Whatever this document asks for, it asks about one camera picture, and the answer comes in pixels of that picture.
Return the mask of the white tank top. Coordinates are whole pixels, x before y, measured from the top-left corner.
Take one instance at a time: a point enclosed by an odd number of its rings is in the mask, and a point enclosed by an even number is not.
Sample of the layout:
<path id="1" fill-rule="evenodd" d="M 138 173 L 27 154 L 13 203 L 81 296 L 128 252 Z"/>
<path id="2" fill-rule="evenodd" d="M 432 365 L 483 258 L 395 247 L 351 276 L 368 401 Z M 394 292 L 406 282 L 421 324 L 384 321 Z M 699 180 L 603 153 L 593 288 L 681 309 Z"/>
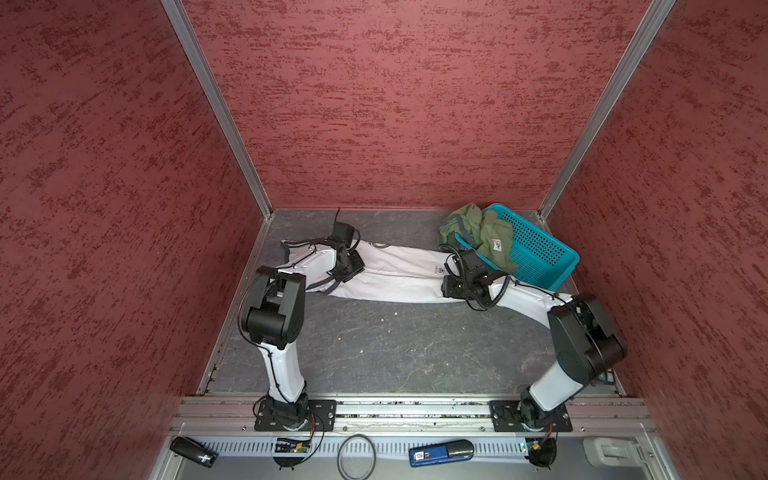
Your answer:
<path id="1" fill-rule="evenodd" d="M 379 248 L 362 242 L 356 251 L 364 263 L 363 270 L 351 280 L 336 280 L 331 269 L 339 266 L 337 251 L 323 244 L 307 242 L 281 243 L 285 263 L 280 272 L 298 273 L 306 277 L 306 291 L 332 297 L 407 304 L 454 303 L 443 295 L 443 279 L 447 275 L 446 253 L 387 246 Z"/>

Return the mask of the green tank top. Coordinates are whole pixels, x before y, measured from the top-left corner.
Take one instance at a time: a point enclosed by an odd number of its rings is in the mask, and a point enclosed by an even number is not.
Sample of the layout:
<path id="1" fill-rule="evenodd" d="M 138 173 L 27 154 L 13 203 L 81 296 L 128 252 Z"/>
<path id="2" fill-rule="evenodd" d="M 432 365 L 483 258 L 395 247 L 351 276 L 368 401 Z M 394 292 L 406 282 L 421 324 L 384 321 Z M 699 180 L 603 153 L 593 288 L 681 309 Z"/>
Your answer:
<path id="1" fill-rule="evenodd" d="M 439 244 L 457 250 L 463 240 L 479 256 L 490 261 L 502 272 L 515 275 L 518 263 L 511 259 L 514 244 L 514 226 L 499 217 L 494 210 L 483 211 L 469 203 L 453 211 L 438 228 Z"/>

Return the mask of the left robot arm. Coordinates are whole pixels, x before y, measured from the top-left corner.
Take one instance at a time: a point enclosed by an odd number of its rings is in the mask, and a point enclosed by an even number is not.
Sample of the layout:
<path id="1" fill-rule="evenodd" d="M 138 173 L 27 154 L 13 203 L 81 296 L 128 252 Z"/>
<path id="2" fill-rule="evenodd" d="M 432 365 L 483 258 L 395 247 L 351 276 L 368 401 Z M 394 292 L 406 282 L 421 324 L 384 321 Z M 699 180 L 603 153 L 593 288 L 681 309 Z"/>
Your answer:
<path id="1" fill-rule="evenodd" d="M 271 423 L 288 431 L 311 426 L 296 347 L 306 295 L 328 295 L 361 273 L 365 264 L 359 243 L 338 237 L 283 241 L 283 263 L 256 270 L 238 307 L 237 322 L 241 336 L 260 350 L 268 375 L 269 387 L 256 411 L 258 426 Z"/>

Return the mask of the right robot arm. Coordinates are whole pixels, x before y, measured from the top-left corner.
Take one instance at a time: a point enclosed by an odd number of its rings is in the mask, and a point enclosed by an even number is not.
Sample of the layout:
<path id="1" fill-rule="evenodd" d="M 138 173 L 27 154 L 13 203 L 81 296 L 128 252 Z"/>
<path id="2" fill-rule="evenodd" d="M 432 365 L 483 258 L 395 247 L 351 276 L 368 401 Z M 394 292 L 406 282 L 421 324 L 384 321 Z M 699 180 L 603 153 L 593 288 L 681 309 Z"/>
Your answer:
<path id="1" fill-rule="evenodd" d="M 565 431 L 565 404 L 627 355 L 626 342 L 605 305 L 590 292 L 568 295 L 522 282 L 491 269 L 473 250 L 439 246 L 448 257 L 441 286 L 444 297 L 474 311 L 506 308 L 549 329 L 555 355 L 546 372 L 510 404 L 491 406 L 503 430 Z"/>

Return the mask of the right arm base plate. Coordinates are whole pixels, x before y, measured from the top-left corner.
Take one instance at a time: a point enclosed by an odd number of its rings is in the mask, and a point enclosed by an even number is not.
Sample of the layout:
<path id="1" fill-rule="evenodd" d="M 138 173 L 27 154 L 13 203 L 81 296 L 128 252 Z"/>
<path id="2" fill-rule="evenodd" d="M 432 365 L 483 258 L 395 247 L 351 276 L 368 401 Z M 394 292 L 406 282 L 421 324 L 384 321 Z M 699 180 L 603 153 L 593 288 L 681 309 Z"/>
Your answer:
<path id="1" fill-rule="evenodd" d="M 544 411 L 533 400 L 494 400 L 489 402 L 495 432 L 563 433 L 573 426 L 565 404 Z"/>

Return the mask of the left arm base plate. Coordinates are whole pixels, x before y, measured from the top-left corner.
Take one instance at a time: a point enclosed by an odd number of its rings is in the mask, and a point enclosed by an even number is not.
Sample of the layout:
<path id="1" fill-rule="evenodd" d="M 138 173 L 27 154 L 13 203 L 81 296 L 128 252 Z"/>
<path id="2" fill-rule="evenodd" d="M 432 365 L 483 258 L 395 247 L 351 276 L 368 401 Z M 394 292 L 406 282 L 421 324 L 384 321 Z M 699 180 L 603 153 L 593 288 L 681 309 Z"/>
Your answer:
<path id="1" fill-rule="evenodd" d="M 297 408 L 293 408 L 267 398 L 255 410 L 254 430 L 257 432 L 332 431 L 336 410 L 337 402 L 334 400 L 301 401 Z"/>

